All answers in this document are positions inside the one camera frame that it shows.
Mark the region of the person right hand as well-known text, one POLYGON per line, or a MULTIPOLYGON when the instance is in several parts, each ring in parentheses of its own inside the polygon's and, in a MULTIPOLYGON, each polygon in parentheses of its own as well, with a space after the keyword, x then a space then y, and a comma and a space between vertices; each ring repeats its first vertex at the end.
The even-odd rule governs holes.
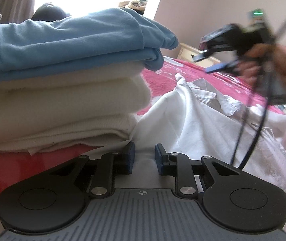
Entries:
MULTIPOLYGON (((280 46, 255 44, 249 51, 246 52, 245 56, 251 59, 260 58, 267 52, 272 54, 274 68, 280 75, 280 78, 286 87, 286 53, 280 46)), ((237 69, 249 85, 255 84, 260 69, 256 61, 241 61, 238 64, 237 69)))

